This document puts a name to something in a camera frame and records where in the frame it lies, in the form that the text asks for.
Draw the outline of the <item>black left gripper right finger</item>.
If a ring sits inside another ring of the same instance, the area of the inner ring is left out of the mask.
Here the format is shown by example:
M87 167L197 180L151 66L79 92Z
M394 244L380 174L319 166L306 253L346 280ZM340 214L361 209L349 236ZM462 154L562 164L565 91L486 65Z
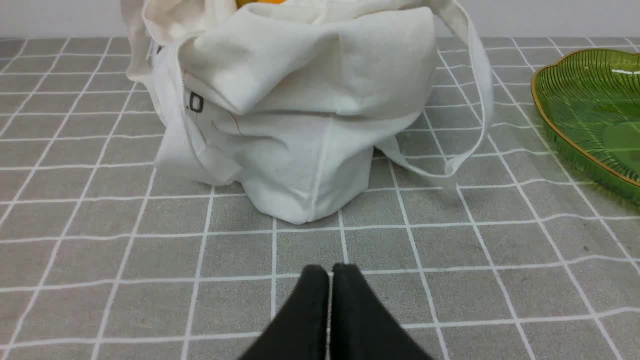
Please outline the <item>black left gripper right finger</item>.
M356 264L333 265L332 360L431 360L382 304Z

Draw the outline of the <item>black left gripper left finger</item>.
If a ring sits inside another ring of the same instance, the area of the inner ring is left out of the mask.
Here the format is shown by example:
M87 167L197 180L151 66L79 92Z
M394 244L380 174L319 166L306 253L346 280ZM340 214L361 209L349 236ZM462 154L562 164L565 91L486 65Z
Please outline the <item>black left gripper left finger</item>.
M324 360L329 286L320 265L306 265L290 296L240 360Z

